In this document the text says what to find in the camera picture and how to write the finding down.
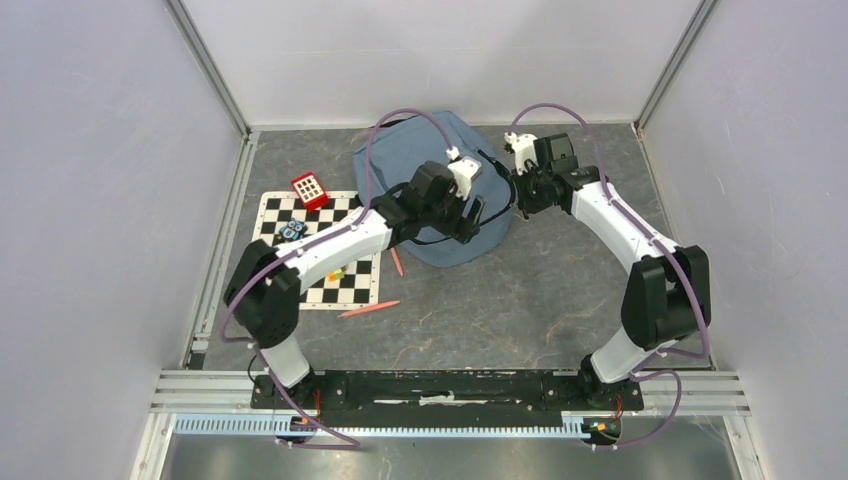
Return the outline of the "blue student backpack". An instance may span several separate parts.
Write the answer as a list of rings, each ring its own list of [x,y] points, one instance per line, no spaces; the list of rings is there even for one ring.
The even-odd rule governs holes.
[[[424,228],[415,239],[401,244],[422,262],[448,268],[474,260],[502,242],[512,220],[514,198],[506,179],[508,170],[486,138],[450,111],[434,112],[432,116],[462,156],[470,156],[482,164],[482,173],[473,182],[472,194],[482,196],[485,206],[480,217],[480,232],[469,243],[462,244],[433,228]],[[370,170],[365,167],[364,145],[353,154],[358,194],[361,197],[366,194],[367,178],[371,179],[371,194],[379,196],[411,180],[417,167],[429,160],[447,164],[446,148],[438,129],[419,116],[381,128],[372,143]]]

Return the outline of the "orange pencil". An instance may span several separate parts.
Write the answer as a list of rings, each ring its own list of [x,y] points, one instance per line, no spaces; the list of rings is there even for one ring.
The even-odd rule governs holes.
[[[381,302],[373,305],[367,305],[364,307],[360,307],[354,310],[345,311],[339,315],[339,318],[348,318],[357,315],[368,314],[376,311],[380,311],[386,308],[391,308],[400,304],[399,300],[391,300],[386,302]]]
[[[391,253],[393,263],[395,265],[395,269],[396,269],[398,275],[400,277],[404,277],[405,276],[405,270],[403,268],[403,264],[401,262],[401,259],[400,259],[400,256],[399,256],[397,249],[395,247],[391,248],[390,253]]]

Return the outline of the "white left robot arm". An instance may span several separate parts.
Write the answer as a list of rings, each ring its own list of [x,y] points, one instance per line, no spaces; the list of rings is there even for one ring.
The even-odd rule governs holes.
[[[332,227],[275,247],[262,240],[248,245],[225,303],[229,316],[248,331],[248,341],[277,380],[276,394],[288,406],[302,407],[314,394],[311,367],[294,336],[301,296],[332,271],[410,241],[425,228],[469,242],[479,231],[485,205],[471,194],[481,171],[471,157],[448,165],[427,161],[410,181]]]

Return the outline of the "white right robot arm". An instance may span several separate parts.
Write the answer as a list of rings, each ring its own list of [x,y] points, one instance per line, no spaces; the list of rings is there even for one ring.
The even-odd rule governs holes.
[[[590,354],[577,382],[580,400],[602,408],[657,353],[700,334],[709,346],[709,260],[699,246],[682,247],[651,227],[616,192],[596,166],[580,166],[566,134],[536,137],[507,133],[514,157],[511,181],[524,216],[558,207],[587,226],[628,275],[621,326]]]

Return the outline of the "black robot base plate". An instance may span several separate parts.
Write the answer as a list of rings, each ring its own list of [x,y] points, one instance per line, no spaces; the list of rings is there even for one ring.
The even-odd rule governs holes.
[[[332,428],[554,427],[564,412],[641,411],[640,387],[559,370],[325,370],[290,400]]]

